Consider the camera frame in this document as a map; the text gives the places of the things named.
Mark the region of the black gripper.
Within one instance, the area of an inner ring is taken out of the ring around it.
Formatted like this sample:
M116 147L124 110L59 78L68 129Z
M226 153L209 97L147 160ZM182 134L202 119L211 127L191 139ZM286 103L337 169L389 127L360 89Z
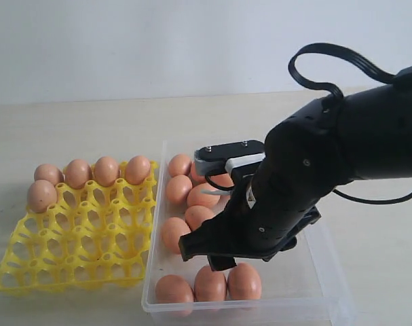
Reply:
M181 257L207 256L212 271L236 267L234 257L269 261L295 247L296 235L319 220L319 199L318 173L309 161L264 159L225 211L180 237Z

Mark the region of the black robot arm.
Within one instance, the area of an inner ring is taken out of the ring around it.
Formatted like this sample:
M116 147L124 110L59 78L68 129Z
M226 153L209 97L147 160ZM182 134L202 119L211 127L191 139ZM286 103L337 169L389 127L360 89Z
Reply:
M198 174L227 173L233 187L222 212L180 238L182 259L205 255L218 271L238 257L269 261L297 245L338 186L412 177L412 67L336 103L313 100L264 141L203 147L194 158Z

